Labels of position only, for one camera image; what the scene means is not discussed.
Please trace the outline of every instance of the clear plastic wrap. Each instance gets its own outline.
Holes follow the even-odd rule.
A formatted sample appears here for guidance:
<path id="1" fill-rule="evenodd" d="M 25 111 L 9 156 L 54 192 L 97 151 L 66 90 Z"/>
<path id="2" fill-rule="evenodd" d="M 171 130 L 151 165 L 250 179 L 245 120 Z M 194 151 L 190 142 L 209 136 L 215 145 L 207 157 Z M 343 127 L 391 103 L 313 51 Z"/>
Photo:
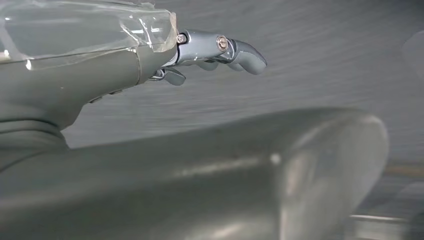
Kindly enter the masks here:
<path id="1" fill-rule="evenodd" d="M 0 63 L 65 57 L 63 65 L 110 52 L 176 45 L 176 16 L 146 0 L 0 1 Z"/>

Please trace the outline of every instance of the blurred gray object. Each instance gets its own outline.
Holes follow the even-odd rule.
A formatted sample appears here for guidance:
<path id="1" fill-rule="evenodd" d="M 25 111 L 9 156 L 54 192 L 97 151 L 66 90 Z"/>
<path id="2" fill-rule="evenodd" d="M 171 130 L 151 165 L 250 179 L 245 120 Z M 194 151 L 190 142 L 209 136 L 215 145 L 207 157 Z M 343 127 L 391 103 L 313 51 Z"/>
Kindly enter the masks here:
<path id="1" fill-rule="evenodd" d="M 340 108 L 53 147 L 3 168 L 0 238 L 319 240 L 362 202 L 388 150 L 378 118 Z"/>

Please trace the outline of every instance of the robotic finger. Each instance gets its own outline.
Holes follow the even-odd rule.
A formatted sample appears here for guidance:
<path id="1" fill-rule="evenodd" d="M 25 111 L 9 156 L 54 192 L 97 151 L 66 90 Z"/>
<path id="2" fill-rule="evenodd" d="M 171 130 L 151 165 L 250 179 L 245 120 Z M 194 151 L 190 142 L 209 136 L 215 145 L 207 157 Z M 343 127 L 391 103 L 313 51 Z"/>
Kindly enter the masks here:
<path id="1" fill-rule="evenodd" d="M 173 68 L 178 66 L 197 65 L 213 71 L 219 64 L 225 64 L 235 71 L 253 75 L 267 67 L 267 61 L 253 46 L 218 33 L 185 29 L 177 36 L 177 46 L 175 56 L 149 80 L 166 80 L 180 86 L 186 78 Z"/>

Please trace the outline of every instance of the gray wall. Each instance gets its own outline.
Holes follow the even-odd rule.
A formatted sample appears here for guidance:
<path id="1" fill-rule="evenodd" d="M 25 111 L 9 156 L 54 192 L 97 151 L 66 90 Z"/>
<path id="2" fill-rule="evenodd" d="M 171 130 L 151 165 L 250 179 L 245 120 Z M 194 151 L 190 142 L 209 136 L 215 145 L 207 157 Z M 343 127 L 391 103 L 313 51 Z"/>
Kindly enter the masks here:
<path id="1" fill-rule="evenodd" d="M 298 107 L 367 109 L 387 124 L 392 158 L 424 153 L 424 79 L 401 47 L 424 30 L 413 0 L 156 0 L 180 28 L 219 31 L 267 58 L 260 76 L 180 70 L 187 82 L 149 82 L 87 105 L 65 130 L 72 147 L 157 136 Z"/>

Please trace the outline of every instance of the bolt head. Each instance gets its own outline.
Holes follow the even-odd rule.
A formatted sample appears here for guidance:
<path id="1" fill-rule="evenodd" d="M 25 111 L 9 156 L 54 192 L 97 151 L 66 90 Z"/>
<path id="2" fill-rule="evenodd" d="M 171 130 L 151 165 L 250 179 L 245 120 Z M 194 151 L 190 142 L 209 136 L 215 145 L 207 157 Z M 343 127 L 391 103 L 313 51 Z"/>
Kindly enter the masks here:
<path id="1" fill-rule="evenodd" d="M 216 39 L 216 44 L 221 52 L 227 51 L 228 39 L 225 36 L 218 36 L 218 38 Z"/>
<path id="2" fill-rule="evenodd" d="M 176 36 L 176 43 L 177 44 L 185 44 L 187 43 L 187 36 L 180 33 Z"/>

